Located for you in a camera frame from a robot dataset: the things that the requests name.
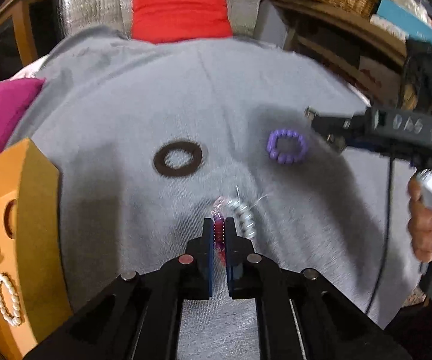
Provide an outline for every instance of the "purple ring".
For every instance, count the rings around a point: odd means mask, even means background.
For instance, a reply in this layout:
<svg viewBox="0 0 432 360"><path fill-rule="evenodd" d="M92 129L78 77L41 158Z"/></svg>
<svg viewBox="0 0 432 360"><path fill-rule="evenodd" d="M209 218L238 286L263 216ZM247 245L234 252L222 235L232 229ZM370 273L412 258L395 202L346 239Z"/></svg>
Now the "purple ring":
<svg viewBox="0 0 432 360"><path fill-rule="evenodd" d="M301 148L298 153L286 153L277 149L277 141L279 138L284 139L296 139ZM308 152L308 145L304 137L294 130L274 130L269 134L268 145L266 151L269 153L269 157L272 160L277 161L280 164L293 164L301 162L306 153Z"/></svg>

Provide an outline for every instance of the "beaded ring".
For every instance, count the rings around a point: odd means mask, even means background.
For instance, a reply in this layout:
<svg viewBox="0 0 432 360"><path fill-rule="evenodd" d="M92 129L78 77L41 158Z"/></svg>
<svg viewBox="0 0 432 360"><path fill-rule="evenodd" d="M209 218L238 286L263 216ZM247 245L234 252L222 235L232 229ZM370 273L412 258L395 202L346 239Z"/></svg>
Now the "beaded ring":
<svg viewBox="0 0 432 360"><path fill-rule="evenodd" d="M300 151L298 153L280 152L277 149L277 141L279 138L291 138L297 140ZM271 131L266 150L269 153L270 159L275 160L280 164L293 164L304 159L306 153L308 152L308 146L306 145L304 137L298 132L294 130L282 129Z"/></svg>
<svg viewBox="0 0 432 360"><path fill-rule="evenodd" d="M19 297L18 293L16 292L13 284L11 283L11 280L9 280L8 276L5 274L0 274L0 286L1 283L4 283L6 288L8 288L8 291L11 295L11 300L13 301L13 315L14 317L11 317L8 314L8 311L6 310L6 304L4 303L3 294L1 292L0 288L0 311L3 315L3 318L7 323L9 323L11 326L19 326L21 325L21 306L19 304Z"/></svg>

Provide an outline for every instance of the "wooden shelf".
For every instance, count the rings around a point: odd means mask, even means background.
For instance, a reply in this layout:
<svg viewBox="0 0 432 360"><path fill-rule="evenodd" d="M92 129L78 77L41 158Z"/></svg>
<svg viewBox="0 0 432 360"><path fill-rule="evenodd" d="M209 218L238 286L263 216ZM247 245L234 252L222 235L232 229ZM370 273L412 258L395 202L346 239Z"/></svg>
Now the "wooden shelf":
<svg viewBox="0 0 432 360"><path fill-rule="evenodd" d="M349 32L390 58L402 67L406 59L406 46L402 40L387 31L373 25L369 20L346 12L332 5L314 0L270 0L280 9L283 19L291 27L292 20L288 12L307 15Z"/></svg>
<svg viewBox="0 0 432 360"><path fill-rule="evenodd" d="M332 64L335 64L337 67L339 67L343 72L345 72L347 75L354 78L358 83L362 84L364 87L366 87L371 94L375 97L375 100L378 102L381 102L381 99L377 97L377 86L371 79L366 76L363 72L346 62L343 58L340 56L334 54L332 51L320 46L319 44L306 39L302 36L294 35L293 42L298 42L302 44L304 47L307 47L311 49L312 51L319 54L323 59L326 61L331 62Z"/></svg>

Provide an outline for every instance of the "brown ring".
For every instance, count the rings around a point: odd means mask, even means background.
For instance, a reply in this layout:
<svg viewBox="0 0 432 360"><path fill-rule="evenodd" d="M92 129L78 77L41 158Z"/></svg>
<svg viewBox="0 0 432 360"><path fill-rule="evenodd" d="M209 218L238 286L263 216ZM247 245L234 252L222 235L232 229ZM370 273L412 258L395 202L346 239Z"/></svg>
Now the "brown ring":
<svg viewBox="0 0 432 360"><path fill-rule="evenodd" d="M171 168L166 164L166 157L169 152L173 150L183 150L192 156L192 160L187 165L181 168ZM202 162L202 150L194 142L188 142L186 140L178 140L176 142L168 143L163 146L156 153L153 159L154 167L160 175L167 177L184 177L193 174L201 165Z"/></svg>

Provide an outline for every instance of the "white bead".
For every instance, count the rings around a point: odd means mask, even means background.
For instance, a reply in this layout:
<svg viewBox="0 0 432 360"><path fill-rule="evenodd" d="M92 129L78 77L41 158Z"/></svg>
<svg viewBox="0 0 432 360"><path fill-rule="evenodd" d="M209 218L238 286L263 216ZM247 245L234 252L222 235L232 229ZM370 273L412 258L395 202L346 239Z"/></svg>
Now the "white bead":
<svg viewBox="0 0 432 360"><path fill-rule="evenodd" d="M250 230L247 233L245 233L244 237L247 239L252 239L256 235L256 232L254 230Z"/></svg>
<svg viewBox="0 0 432 360"><path fill-rule="evenodd" d="M234 209L234 208L238 207L239 202L237 200L235 200L235 199L230 199L230 200L227 201L226 204L227 204L227 206L229 208Z"/></svg>
<svg viewBox="0 0 432 360"><path fill-rule="evenodd" d="M251 211L245 211L239 217L239 220L241 222L249 222L249 221L252 221L252 219L253 219L253 215L252 215Z"/></svg>
<svg viewBox="0 0 432 360"><path fill-rule="evenodd" d="M239 207L237 207L234 212L238 215L241 215L244 211L249 210L249 207L246 203L239 204Z"/></svg>
<svg viewBox="0 0 432 360"><path fill-rule="evenodd" d="M249 230L249 229L251 229L253 227L254 227L254 222L253 221L243 222L241 224L241 229L243 231Z"/></svg>

